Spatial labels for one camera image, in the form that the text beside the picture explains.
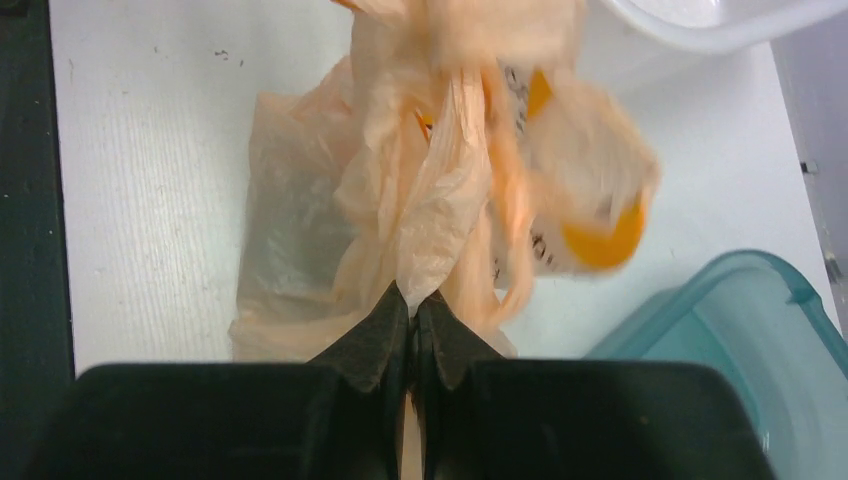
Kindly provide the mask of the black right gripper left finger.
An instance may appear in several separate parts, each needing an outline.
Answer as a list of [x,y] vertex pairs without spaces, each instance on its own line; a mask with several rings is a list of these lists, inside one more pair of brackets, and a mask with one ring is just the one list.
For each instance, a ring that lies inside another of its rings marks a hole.
[[406,304],[305,363],[107,364],[71,385],[27,479],[396,479]]

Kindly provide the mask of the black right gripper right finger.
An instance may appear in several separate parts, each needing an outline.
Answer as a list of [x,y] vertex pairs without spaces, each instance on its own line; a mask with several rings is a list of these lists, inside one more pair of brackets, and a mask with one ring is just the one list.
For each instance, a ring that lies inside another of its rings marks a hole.
[[418,309],[427,479],[771,479],[741,401],[687,363],[500,355],[439,295]]

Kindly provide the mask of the orange translucent plastic grocery bag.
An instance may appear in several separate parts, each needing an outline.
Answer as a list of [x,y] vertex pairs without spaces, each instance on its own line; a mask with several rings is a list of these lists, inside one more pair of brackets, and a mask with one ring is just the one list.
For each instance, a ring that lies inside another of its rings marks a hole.
[[498,351],[535,279],[615,270],[655,151],[577,60],[583,1],[350,1],[349,53],[311,91],[258,95],[237,361],[306,361],[396,286]]

